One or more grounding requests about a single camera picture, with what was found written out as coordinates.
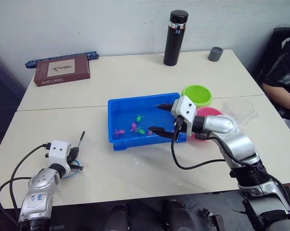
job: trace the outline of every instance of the brown book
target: brown book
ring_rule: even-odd
[[[87,56],[79,55],[38,62],[34,82],[40,87],[90,77]]]

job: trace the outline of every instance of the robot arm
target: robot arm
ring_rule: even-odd
[[[277,179],[266,172],[251,140],[240,130],[237,122],[224,115],[202,117],[196,115],[196,107],[186,96],[174,104],[161,104],[161,109],[171,111],[176,118],[174,133],[163,128],[149,129],[163,137],[177,139],[179,132],[188,136],[196,134],[196,139],[213,140],[220,148],[231,169],[230,176],[238,180],[238,187],[245,197],[243,204],[255,230],[274,230],[279,222],[290,230],[290,205],[276,184]]]
[[[49,158],[49,167],[42,169],[28,183],[28,192],[23,200],[19,216],[19,230],[49,230],[53,194],[62,177],[68,176],[71,168],[82,170],[83,167],[72,165],[79,148],[71,149],[71,144],[53,141]]]

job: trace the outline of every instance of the white table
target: white table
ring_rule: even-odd
[[[182,52],[176,66],[163,54],[99,57],[89,61],[91,78],[37,87],[33,81],[18,111],[105,106],[109,99],[181,92],[188,85],[207,87],[214,98],[264,94],[232,50],[218,62],[208,51]]]
[[[244,126],[267,171],[290,183],[290,131],[266,96],[245,97],[258,117]],[[214,99],[212,106],[221,109],[226,99]],[[52,110],[19,111],[0,146],[0,185],[10,179],[16,164],[36,146],[54,139],[77,145],[81,132],[86,134],[78,160],[84,170],[63,179],[54,194],[54,205],[70,205],[132,198],[186,193],[205,193],[237,189],[237,181],[229,177],[226,163],[212,163],[194,170],[179,169],[171,156],[170,143],[113,151],[107,137],[107,107],[83,107]],[[219,149],[211,141],[175,145],[179,162],[191,166],[210,159],[220,159]],[[16,177],[33,176],[47,166],[41,149],[29,157]],[[27,192],[27,180],[13,184],[18,206]],[[11,208],[9,187],[1,200]]]

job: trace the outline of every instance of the pink bowl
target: pink bowl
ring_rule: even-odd
[[[218,111],[217,109],[213,108],[213,107],[200,107],[199,109],[197,109],[197,115],[198,116],[218,116],[218,115],[222,115],[222,112]],[[195,139],[195,135],[191,136],[195,141],[199,141],[199,142],[203,142],[200,140],[196,140]]]

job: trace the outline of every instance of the blue plastic tray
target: blue plastic tray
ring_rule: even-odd
[[[143,97],[114,99],[108,101],[108,140],[115,151],[154,143],[171,142],[171,139],[156,134],[148,135],[150,126],[163,127],[166,131],[174,128],[171,112],[157,108],[161,103],[174,103],[179,93],[151,95]],[[138,123],[137,116],[143,116]],[[145,134],[130,132],[132,123],[145,131]],[[115,136],[115,130],[125,130],[125,134]],[[187,140],[185,133],[180,133],[177,142]]]

